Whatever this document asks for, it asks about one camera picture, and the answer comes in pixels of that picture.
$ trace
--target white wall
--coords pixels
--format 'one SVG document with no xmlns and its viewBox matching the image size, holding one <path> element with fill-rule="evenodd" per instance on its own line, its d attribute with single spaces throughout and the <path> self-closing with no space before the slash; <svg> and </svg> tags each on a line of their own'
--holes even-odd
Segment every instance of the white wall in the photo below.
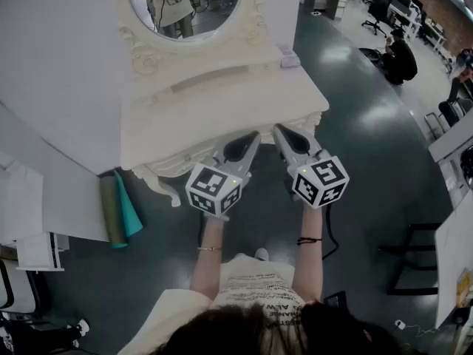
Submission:
<svg viewBox="0 0 473 355">
<path fill-rule="evenodd" d="M 0 152 L 43 175 L 43 230 L 108 240 L 98 177 L 54 150 L 1 104 Z"/>
<path fill-rule="evenodd" d="M 265 0 L 263 16 L 275 44 L 293 47 L 299 0 Z"/>
<path fill-rule="evenodd" d="M 129 51 L 115 0 L 0 0 L 0 101 L 96 174 L 119 166 Z"/>
</svg>

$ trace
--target brick wall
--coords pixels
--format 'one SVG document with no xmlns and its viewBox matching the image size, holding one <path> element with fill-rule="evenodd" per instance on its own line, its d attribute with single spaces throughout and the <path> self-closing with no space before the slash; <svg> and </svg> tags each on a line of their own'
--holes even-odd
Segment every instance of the brick wall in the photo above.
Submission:
<svg viewBox="0 0 473 355">
<path fill-rule="evenodd" d="M 444 47 L 456 56 L 465 47 L 473 47 L 473 21 L 450 0 L 420 0 L 427 16 L 445 32 Z"/>
</svg>

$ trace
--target dark hair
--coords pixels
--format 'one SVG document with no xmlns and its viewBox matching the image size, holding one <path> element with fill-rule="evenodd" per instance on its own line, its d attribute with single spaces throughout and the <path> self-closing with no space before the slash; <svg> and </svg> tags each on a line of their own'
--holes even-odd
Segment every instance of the dark hair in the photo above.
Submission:
<svg viewBox="0 0 473 355">
<path fill-rule="evenodd" d="M 391 34 L 393 36 L 396 36 L 396 37 L 399 37 L 399 38 L 403 38 L 404 37 L 404 31 L 402 29 L 394 29 Z"/>
<path fill-rule="evenodd" d="M 153 355 L 399 355 L 398 341 L 380 326 L 321 303 L 305 305 L 289 321 L 269 319 L 260 305 L 227 305 L 178 328 Z"/>
</svg>

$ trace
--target beige shirt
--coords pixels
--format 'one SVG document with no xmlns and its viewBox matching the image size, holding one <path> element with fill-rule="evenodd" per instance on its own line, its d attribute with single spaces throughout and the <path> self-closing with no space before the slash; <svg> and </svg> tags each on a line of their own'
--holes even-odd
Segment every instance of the beige shirt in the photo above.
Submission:
<svg viewBox="0 0 473 355">
<path fill-rule="evenodd" d="M 239 255 L 223 264 L 220 292 L 215 301 L 198 292 L 166 290 L 143 327 L 119 355 L 150 354 L 182 325 L 204 310 L 221 305 L 262 305 L 268 317 L 292 326 L 304 301 L 290 287 L 294 268 L 283 263 L 262 262 Z"/>
</svg>

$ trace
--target white vanity table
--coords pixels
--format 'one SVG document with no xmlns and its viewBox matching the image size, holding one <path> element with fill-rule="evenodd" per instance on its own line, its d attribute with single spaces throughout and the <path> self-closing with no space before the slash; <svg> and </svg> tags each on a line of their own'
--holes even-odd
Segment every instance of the white vanity table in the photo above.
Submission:
<svg viewBox="0 0 473 355">
<path fill-rule="evenodd" d="M 239 0 L 228 20 L 209 35 L 174 40 L 149 30 L 120 1 L 120 32 L 132 49 L 134 95 L 123 102 L 120 158 L 157 193 L 179 195 L 159 177 L 190 171 L 219 137 L 270 130 L 285 122 L 313 132 L 328 102 L 301 68 L 281 69 L 259 13 L 262 0 Z"/>
</svg>

